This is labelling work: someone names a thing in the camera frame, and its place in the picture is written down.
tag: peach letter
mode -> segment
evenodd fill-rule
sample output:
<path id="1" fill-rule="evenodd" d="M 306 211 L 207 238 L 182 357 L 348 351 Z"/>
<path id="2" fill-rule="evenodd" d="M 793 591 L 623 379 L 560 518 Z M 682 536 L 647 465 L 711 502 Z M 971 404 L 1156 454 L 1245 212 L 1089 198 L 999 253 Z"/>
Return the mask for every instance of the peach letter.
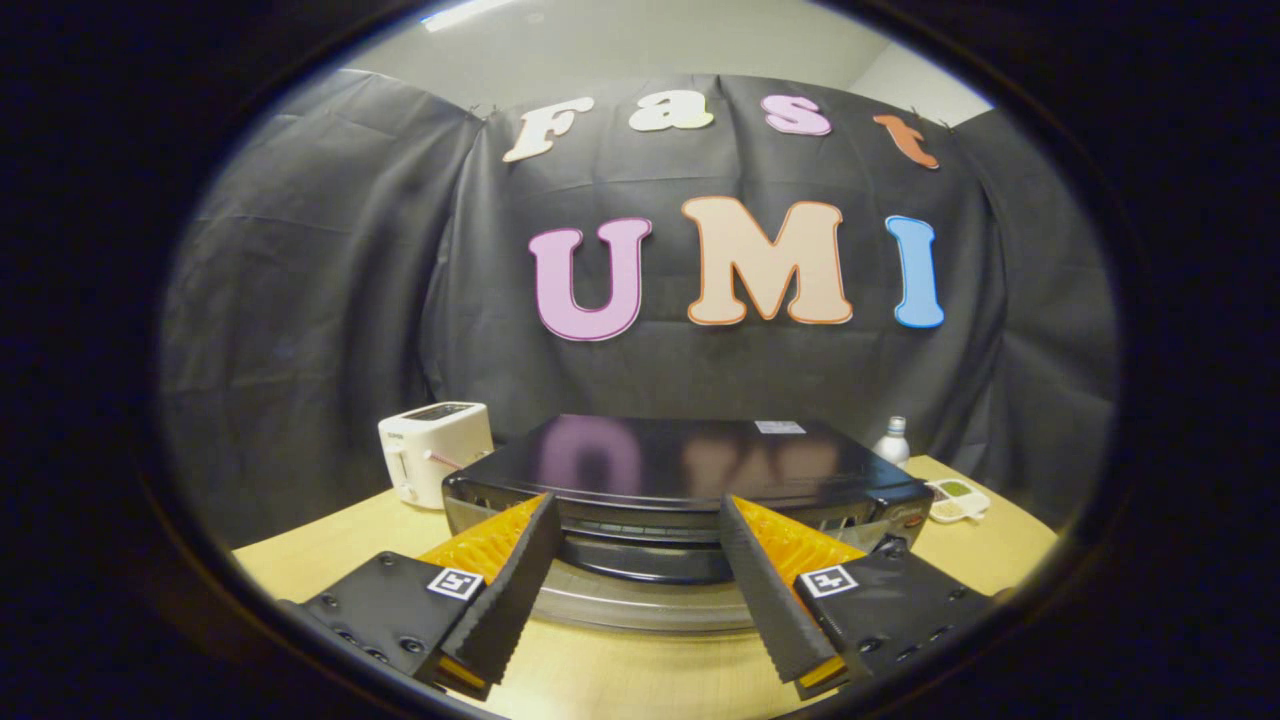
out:
<path id="1" fill-rule="evenodd" d="M 733 296 L 735 270 L 765 320 L 777 315 L 792 275 L 796 297 L 787 305 L 791 319 L 837 324 L 852 316 L 854 306 L 845 300 L 840 278 L 836 227 L 842 218 L 835 206 L 796 202 L 774 242 L 733 197 L 694 197 L 681 211 L 698 224 L 703 254 L 703 292 L 689 306 L 690 320 L 731 325 L 746 316 L 746 305 Z"/>

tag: white toaster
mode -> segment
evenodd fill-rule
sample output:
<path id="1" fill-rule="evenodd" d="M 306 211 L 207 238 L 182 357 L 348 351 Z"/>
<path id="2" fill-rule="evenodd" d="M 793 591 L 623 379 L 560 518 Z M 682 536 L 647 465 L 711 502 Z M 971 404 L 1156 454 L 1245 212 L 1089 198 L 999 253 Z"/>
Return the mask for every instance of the white toaster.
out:
<path id="1" fill-rule="evenodd" d="M 387 471 L 404 502 L 439 510 L 449 473 L 493 452 L 489 409 L 479 402 L 436 402 L 378 423 Z"/>

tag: white bottle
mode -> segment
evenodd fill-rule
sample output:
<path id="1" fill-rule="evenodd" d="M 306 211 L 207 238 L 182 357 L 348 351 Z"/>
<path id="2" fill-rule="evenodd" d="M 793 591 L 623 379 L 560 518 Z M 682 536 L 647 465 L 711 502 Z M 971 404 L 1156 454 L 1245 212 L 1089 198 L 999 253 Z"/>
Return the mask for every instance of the white bottle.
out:
<path id="1" fill-rule="evenodd" d="M 906 418 L 897 415 L 890 418 L 888 432 L 884 437 L 879 438 L 872 452 L 905 470 L 906 461 L 911 457 L 911 448 L 906 446 L 906 438 L 902 437 L 904 432 L 906 432 Z"/>

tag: orange gripper pad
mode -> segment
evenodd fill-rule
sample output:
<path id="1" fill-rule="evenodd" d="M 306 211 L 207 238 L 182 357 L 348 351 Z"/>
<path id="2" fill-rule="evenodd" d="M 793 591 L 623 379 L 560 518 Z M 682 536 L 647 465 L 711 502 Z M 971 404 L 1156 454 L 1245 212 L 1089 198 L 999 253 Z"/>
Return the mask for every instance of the orange gripper pad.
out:
<path id="1" fill-rule="evenodd" d="M 732 498 L 742 514 L 742 519 L 751 528 L 751 533 L 755 534 L 755 539 L 769 557 L 769 564 L 777 570 L 782 582 L 791 588 L 791 593 L 795 594 L 796 602 L 801 607 L 804 607 L 804 602 L 800 601 L 800 596 L 795 591 L 797 575 L 867 557 L 867 553 L 856 547 L 847 546 L 804 523 L 741 497 L 732 496 Z"/>
<path id="2" fill-rule="evenodd" d="M 420 555 L 419 560 L 442 568 L 467 570 L 484 575 L 488 584 L 502 570 L 516 548 L 516 542 L 529 527 L 529 519 L 538 510 L 545 495 L 526 500 L 477 523 L 452 538 Z"/>

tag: white letter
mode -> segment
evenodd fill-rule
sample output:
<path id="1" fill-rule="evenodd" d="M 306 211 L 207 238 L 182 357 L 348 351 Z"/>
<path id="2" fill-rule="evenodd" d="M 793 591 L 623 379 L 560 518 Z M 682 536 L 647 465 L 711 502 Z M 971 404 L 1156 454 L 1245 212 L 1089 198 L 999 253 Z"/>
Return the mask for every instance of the white letter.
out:
<path id="1" fill-rule="evenodd" d="M 595 106 L 595 100 L 579 97 L 567 102 L 548 105 L 536 110 L 530 110 L 520 117 L 525 127 L 520 128 L 520 137 L 516 146 L 502 156 L 503 163 L 515 163 L 534 155 L 541 155 L 552 149 L 552 141 L 547 140 L 547 133 L 552 132 L 559 137 L 573 126 L 573 111 L 585 113 Z"/>
<path id="2" fill-rule="evenodd" d="M 707 111 L 707 97 L 692 90 L 668 90 L 641 97 L 630 126 L 640 132 L 707 127 L 716 118 Z"/>

